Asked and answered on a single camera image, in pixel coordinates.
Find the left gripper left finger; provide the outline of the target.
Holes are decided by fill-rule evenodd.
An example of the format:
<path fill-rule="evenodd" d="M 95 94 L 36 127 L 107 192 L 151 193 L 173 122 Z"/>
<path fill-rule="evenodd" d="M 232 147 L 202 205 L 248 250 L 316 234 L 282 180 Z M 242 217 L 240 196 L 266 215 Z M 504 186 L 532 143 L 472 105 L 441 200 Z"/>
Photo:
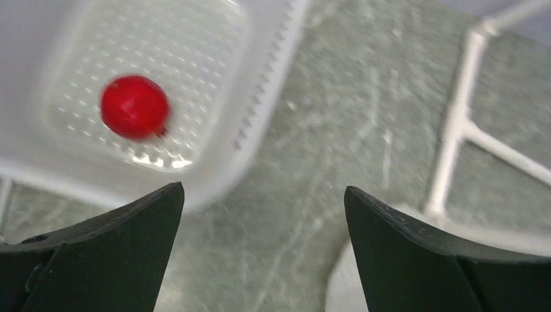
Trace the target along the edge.
<path fill-rule="evenodd" d="M 180 182 L 69 227 L 1 245 L 2 311 L 153 311 L 177 234 Z"/>

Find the red fake fruit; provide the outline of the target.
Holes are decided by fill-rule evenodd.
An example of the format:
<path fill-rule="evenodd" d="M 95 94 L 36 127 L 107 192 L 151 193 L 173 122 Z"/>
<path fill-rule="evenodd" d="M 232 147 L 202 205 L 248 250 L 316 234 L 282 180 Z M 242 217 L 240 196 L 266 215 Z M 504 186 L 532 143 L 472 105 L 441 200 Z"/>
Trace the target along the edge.
<path fill-rule="evenodd" d="M 142 75 L 122 75 L 109 81 L 99 98 L 101 121 L 129 140 L 164 136 L 170 114 L 165 91 Z"/>

